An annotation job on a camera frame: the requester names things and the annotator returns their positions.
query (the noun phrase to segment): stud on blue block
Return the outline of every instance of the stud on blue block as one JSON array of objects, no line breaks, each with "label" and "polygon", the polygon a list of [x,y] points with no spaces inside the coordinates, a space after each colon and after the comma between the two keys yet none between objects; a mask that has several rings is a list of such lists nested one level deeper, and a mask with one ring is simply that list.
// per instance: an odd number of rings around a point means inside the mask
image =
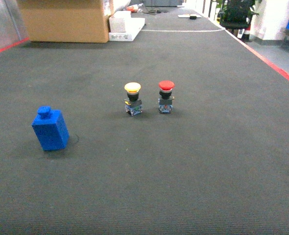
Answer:
[{"label": "stud on blue block", "polygon": [[42,106],[38,109],[38,115],[31,126],[44,151],[59,150],[66,147],[69,133],[62,111],[51,110],[50,106]]}]

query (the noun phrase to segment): black office chair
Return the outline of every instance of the black office chair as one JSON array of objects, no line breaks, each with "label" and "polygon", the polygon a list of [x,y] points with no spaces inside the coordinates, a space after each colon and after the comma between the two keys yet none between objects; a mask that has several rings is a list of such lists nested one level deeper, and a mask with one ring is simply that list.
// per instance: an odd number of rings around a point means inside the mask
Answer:
[{"label": "black office chair", "polygon": [[218,13],[219,24],[231,29],[234,34],[235,29],[245,29],[250,26],[252,16],[253,0],[223,0]]}]

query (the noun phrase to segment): red floor stripe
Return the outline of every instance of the red floor stripe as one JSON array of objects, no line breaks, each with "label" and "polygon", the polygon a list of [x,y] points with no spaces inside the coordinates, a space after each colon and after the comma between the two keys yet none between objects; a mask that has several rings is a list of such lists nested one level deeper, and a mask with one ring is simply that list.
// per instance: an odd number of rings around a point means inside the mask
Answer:
[{"label": "red floor stripe", "polygon": [[4,48],[0,49],[0,53],[1,53],[2,51],[5,51],[5,50],[10,49],[10,48],[12,48],[12,47],[15,47],[15,46],[17,46],[17,45],[19,45],[19,44],[21,44],[21,43],[24,43],[24,42],[26,42],[26,41],[28,41],[28,40],[29,40],[29,38],[25,38],[25,39],[22,39],[22,40],[19,41],[19,42],[16,42],[16,43],[13,43],[12,45],[9,45],[9,46],[7,46],[7,47],[4,47]]},{"label": "red floor stripe", "polygon": [[281,76],[286,78],[289,81],[289,73],[285,70],[281,69],[268,59],[266,59],[264,56],[260,55],[258,52],[256,52],[254,49],[252,49],[250,46],[248,46],[246,43],[242,42],[241,40],[238,40],[245,48],[247,48],[249,51],[251,51],[254,55],[256,55],[259,59],[261,59],[263,62],[265,62],[267,65],[269,65],[272,69],[277,71]]}]

